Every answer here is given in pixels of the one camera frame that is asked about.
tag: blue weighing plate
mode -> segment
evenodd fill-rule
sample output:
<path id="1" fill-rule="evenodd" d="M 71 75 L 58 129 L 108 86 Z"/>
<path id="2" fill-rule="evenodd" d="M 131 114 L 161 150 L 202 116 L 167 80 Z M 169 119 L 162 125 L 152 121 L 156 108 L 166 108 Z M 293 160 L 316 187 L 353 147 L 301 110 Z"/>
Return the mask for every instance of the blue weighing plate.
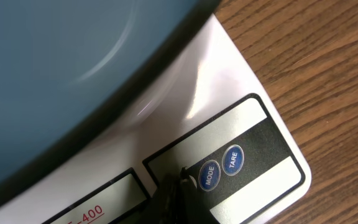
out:
<path id="1" fill-rule="evenodd" d="M 110 125 L 218 2 L 0 1 L 0 205 Z"/>

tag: blue round button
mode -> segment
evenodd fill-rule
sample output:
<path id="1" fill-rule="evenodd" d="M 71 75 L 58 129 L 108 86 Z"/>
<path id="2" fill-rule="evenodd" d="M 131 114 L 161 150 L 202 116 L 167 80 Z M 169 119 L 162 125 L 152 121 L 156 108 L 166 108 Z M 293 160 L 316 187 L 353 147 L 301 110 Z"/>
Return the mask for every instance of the blue round button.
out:
<path id="1" fill-rule="evenodd" d="M 209 192 L 213 190 L 219 183 L 221 178 L 221 168 L 215 160 L 206 161 L 200 169 L 198 182 L 201 189 Z"/>
<path id="2" fill-rule="evenodd" d="M 226 149 L 222 159 L 222 169 L 230 176 L 236 175 L 244 164 L 244 151 L 239 145 L 232 145 Z"/>

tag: white scale body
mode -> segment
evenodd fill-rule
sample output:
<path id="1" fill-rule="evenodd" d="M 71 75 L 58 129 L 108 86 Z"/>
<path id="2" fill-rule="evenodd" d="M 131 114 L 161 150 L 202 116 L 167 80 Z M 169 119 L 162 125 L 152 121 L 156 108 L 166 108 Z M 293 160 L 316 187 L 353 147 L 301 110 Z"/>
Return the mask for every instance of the white scale body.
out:
<path id="1" fill-rule="evenodd" d="M 247 168 L 252 157 L 247 147 L 241 146 L 244 164 L 236 175 L 227 175 L 222 170 L 224 161 L 215 159 L 220 164 L 220 180 L 215 189 L 203 194 L 224 194 L 224 189 L 218 188 L 227 186 L 224 181 L 230 178 L 237 191 L 215 202 L 210 210 L 221 223 L 264 223 L 302 197 L 311 183 L 310 168 L 263 86 L 214 16 L 179 57 L 183 56 L 184 66 L 175 70 L 181 73 L 178 80 L 142 124 L 124 133 L 105 133 L 96 139 L 2 206 L 0 224 L 43 223 L 64 209 L 68 212 L 51 223 L 109 223 L 144 202 L 148 197 L 144 192 L 153 195 L 157 189 L 155 181 L 167 172 L 178 174 L 181 167 L 196 168 L 200 161 L 266 119 L 275 123 L 291 156 L 283 157 L 243 185 L 236 178 L 252 170 Z M 89 200 L 70 207 L 130 168 L 132 172 L 127 174 L 132 175 L 121 175 Z M 133 173 L 144 186 L 143 193 Z"/>

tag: black object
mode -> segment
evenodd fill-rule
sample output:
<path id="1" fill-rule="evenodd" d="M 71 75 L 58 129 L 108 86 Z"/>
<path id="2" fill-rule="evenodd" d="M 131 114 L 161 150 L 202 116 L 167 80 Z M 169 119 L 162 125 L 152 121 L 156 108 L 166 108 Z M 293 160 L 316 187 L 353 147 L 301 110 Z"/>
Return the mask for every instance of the black object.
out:
<path id="1" fill-rule="evenodd" d="M 137 222 L 150 224 L 219 223 L 204 206 L 185 168 L 180 178 L 167 175 Z"/>

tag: wooden table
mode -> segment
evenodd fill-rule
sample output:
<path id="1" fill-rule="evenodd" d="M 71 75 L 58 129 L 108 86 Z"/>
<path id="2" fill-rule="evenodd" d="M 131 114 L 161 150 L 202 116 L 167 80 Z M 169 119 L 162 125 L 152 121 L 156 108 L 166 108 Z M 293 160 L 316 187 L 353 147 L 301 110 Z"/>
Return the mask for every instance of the wooden table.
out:
<path id="1" fill-rule="evenodd" d="M 358 0 L 223 0 L 216 16 L 308 161 L 272 223 L 358 223 Z"/>

